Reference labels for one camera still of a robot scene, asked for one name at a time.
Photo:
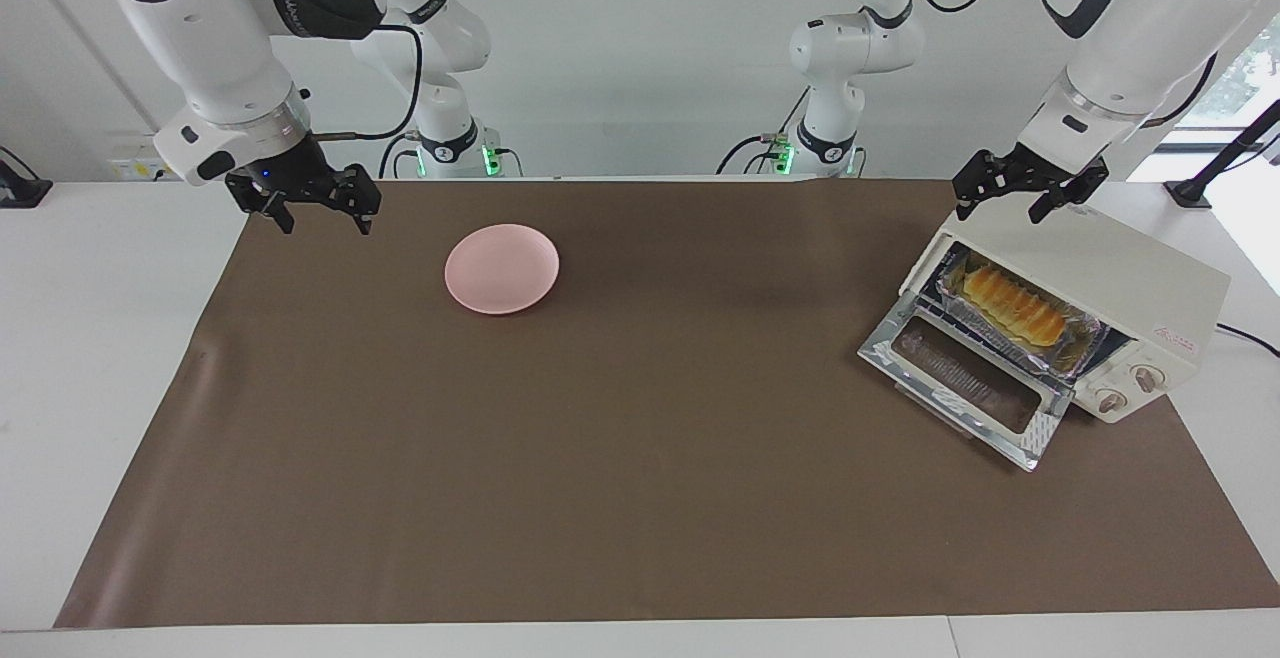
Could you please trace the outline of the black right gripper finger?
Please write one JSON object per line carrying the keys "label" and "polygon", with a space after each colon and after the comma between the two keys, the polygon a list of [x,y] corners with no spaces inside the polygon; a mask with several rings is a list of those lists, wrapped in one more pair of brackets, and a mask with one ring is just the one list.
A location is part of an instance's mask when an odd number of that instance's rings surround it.
{"label": "black right gripper finger", "polygon": [[367,237],[381,206],[381,193],[362,165],[334,172],[334,211],[346,213],[360,233]]}
{"label": "black right gripper finger", "polygon": [[274,221],[283,234],[289,236],[294,230],[294,218],[288,207],[288,196],[279,189],[259,197],[256,213]]}

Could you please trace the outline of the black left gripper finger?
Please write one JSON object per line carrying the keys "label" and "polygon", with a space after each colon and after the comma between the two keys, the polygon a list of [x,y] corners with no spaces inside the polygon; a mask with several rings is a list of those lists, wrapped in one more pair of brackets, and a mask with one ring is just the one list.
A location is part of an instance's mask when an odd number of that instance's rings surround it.
{"label": "black left gripper finger", "polygon": [[955,195],[955,215],[957,220],[968,220],[978,204],[996,197],[1002,181],[1001,157],[988,148],[979,148],[954,175],[951,186]]}
{"label": "black left gripper finger", "polygon": [[1082,174],[1074,175],[1073,179],[1043,189],[1039,198],[1036,198],[1036,202],[1029,207],[1029,220],[1038,225],[1059,207],[1065,207],[1068,204],[1085,204],[1096,189],[1108,179],[1108,166],[1091,165]]}

